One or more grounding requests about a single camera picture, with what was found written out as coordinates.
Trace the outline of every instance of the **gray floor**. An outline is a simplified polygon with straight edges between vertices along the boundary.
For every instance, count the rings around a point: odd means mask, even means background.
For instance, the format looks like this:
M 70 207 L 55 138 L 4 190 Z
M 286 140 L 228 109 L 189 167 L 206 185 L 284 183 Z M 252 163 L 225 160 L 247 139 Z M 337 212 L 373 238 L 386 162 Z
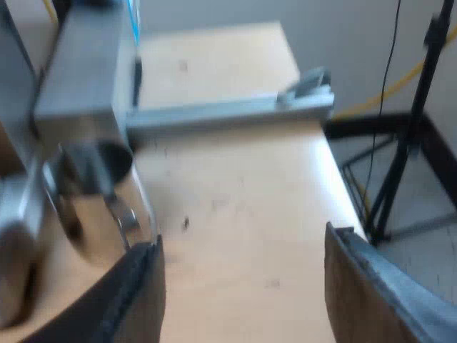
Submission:
M 423 36 L 431 14 L 440 1 L 403 0 L 398 39 L 388 83 L 400 79 L 424 57 Z M 298 67 L 305 71 L 324 65 L 332 71 L 336 110 L 364 101 L 381 90 L 391 44 L 396 1 L 375 0 L 170 0 L 141 2 L 145 34 L 204 27 L 280 21 Z M 442 56 L 433 81 L 427 110 L 438 128 L 457 152 L 457 43 Z M 408 109 L 417 79 L 386 102 L 385 109 Z M 332 143 L 335 158 L 342 161 L 359 149 L 371 145 L 370 139 Z M 379 189 L 393 147 L 377 154 L 368 196 L 371 201 Z M 354 167 L 364 184 L 368 160 Z M 453 207 L 421 156 L 410 159 L 395 200 L 388 230 L 398 232 L 423 219 L 453 212 Z M 380 247 L 380 251 L 414 279 L 450 302 L 457 301 L 457 226 L 399 239 Z

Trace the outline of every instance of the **metal cylinder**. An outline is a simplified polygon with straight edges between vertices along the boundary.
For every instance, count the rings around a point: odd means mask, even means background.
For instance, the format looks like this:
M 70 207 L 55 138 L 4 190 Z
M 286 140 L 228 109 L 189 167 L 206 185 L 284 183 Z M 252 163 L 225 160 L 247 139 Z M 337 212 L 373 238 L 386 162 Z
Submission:
M 126 146 L 60 145 L 43 177 L 66 236 L 89 262 L 112 264 L 137 242 L 155 243 L 154 213 Z

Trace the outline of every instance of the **wooden table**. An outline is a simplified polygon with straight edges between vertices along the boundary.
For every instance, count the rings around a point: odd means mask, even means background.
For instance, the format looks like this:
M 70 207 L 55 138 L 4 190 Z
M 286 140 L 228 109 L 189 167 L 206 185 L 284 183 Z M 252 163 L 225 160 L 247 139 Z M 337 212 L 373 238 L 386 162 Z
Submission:
M 253 96 L 298 78 L 276 23 L 151 37 L 141 55 L 147 107 Z M 333 342 L 325 223 L 363 234 L 319 123 L 161 137 L 136 157 L 164 237 L 163 343 Z M 75 252 L 53 216 L 43 237 L 52 240 L 34 310 L 0 342 L 38 329 L 106 271 Z

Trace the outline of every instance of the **black tripod stand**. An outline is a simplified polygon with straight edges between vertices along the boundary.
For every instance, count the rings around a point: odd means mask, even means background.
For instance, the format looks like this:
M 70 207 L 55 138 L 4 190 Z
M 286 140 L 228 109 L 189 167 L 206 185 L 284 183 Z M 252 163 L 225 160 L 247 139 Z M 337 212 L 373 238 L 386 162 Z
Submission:
M 389 239 L 386 235 L 386 224 L 391 213 L 391 208 L 398 185 L 405 169 L 406 161 L 408 160 L 409 152 L 412 149 L 418 149 L 423 143 L 424 125 L 427 126 L 427 132 L 432 132 L 433 136 L 428 140 L 432 141 L 432 145 L 427 145 L 427 151 L 424 154 L 428 158 L 428 162 L 441 164 L 442 161 L 437 161 L 432 157 L 432 149 L 442 149 L 444 159 L 451 160 L 451 164 L 457 167 L 457 162 L 454 159 L 450 149 L 443 143 L 433 125 L 423 113 L 423 108 L 426 103 L 428 91 L 432 82 L 433 74 L 438 63 L 438 59 L 444 44 L 446 43 L 446 35 L 448 33 L 451 10 L 453 0 L 444 0 L 443 7 L 439 16 L 433 17 L 428 28 L 424 44 L 428 47 L 426 59 L 423 65 L 421 78 L 419 79 L 416 95 L 414 96 L 413 106 L 409 114 L 394 114 L 383 116 L 381 118 L 365 118 L 365 119 L 347 119 L 329 123 L 325 127 L 326 136 L 328 139 L 337 139 L 348 136 L 359 136 L 364 134 L 396 134 L 398 136 L 398 146 L 395 157 L 388 170 L 386 178 L 383 181 L 379 190 L 370 214 L 365 220 L 365 231 L 370 236 L 372 244 L 376 245 L 382 240 Z M 359 154 L 358 157 L 351 159 L 351 163 L 355 160 L 368 156 L 368 151 Z M 451 184 L 449 177 L 446 174 L 446 168 L 442 165 L 432 165 L 433 170 L 438 175 L 441 183 L 457 206 L 457 184 Z M 379 214 L 378 223 L 375 226 L 375 219 Z

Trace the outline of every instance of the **tripod leg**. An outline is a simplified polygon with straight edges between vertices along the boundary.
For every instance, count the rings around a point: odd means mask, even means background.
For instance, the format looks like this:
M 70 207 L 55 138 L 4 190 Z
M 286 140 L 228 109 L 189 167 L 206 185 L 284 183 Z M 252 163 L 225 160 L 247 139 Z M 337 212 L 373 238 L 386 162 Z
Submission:
M 376 215 L 381 208 L 382 203 L 386 200 L 386 197 L 390 190 L 393 188 L 393 196 L 395 196 L 396 190 L 398 188 L 397 180 L 401 179 L 401 175 L 406 165 L 406 159 L 408 158 L 408 153 L 406 148 L 403 146 L 403 142 L 398 143 L 399 146 L 397 148 L 397 152 L 395 157 L 393 158 L 392 164 L 387 172 L 386 178 L 383 181 L 381 189 L 379 190 L 378 195 L 376 196 L 376 200 L 373 204 L 373 207 L 370 211 L 370 214 L 366 220 L 365 232 L 372 234 L 374 230 L 374 220 Z
M 379 241 L 386 238 L 386 224 L 392 210 L 393 200 L 397 194 L 398 185 L 400 184 L 403 171 L 405 170 L 406 161 L 408 160 L 407 148 L 399 147 L 396 158 L 392 163 L 393 173 L 390 178 L 391 185 L 384 197 L 383 209 L 379 215 L 378 225 L 376 230 L 371 233 L 372 244 L 377 245 Z

